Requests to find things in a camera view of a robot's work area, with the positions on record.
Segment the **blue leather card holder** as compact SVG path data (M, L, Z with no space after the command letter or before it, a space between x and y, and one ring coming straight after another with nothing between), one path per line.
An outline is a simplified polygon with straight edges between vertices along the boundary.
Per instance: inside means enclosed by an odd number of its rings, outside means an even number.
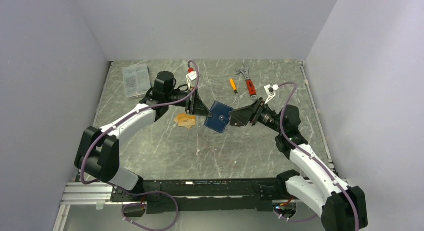
M222 134L230 123L230 112L233 110L232 107L215 101L210 109L212 117L207 117L203 125L206 128Z

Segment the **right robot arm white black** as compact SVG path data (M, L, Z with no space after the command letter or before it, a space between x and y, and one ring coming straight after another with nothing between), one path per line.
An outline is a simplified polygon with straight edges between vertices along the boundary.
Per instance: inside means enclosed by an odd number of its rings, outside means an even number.
M280 113L270 109L262 99L229 112L232 126L260 123L276 131L276 147L297 165L306 178L295 170L277 176L276 194L293 196L307 205L326 231L360 231L369 224L366 196L359 186L350 186L338 177L313 151L302 136L300 111L287 104Z

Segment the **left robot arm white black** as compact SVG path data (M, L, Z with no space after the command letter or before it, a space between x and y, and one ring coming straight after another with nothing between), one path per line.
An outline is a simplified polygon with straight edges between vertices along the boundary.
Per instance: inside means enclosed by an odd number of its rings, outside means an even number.
M101 128L88 127L83 132L74 165L80 175L124 189L131 201L144 194L144 179L120 165L120 147L141 129L157 122L170 106L184 107L190 115L210 118L210 109L201 100L197 86L199 74L193 68L186 75L187 90L176 88L174 74L161 71L145 98L129 113Z

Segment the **gold card stack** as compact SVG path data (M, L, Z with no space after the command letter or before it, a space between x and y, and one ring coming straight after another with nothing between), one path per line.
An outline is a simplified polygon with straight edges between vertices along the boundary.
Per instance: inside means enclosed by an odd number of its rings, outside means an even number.
M196 117L187 113L179 113L174 122L177 123L178 127L186 127L187 129L191 129L197 123Z

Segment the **clear plastic screw box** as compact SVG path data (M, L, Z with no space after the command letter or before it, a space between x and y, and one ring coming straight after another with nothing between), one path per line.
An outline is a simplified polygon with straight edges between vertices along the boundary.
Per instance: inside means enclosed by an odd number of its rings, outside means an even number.
M151 87L150 70L147 64L135 64L122 69L124 95L132 98L145 94Z

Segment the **orange handled screwdriver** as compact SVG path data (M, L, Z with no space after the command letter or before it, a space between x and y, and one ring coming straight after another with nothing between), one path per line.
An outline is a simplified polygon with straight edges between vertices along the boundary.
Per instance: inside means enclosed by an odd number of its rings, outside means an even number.
M230 78L229 82L230 82L230 85L231 85L233 92L238 96L239 93L238 93L238 89L237 89L237 86L235 84L235 81L232 78Z

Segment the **red handled adjustable wrench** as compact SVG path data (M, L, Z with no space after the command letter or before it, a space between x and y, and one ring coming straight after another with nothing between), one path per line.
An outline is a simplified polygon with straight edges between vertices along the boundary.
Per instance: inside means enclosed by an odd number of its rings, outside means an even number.
M249 72L250 72L250 68L248 66L244 65L244 64L242 65L241 68L239 68L239 69L236 68L235 69L235 74L236 75L243 75L244 76L244 79L245 79L245 82L246 82L247 91L248 91L248 93L250 95L250 98L252 100L256 101L258 99L258 96L257 96L256 88L255 88L255 86L253 84L253 81L250 78Z

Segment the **aluminium frame rail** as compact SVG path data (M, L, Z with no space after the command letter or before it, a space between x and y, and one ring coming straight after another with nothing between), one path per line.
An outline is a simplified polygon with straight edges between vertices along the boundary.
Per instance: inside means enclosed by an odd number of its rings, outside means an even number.
M109 184L95 182L82 184L81 182L67 183L61 198L61 205L95 205L102 206L111 202L113 187Z

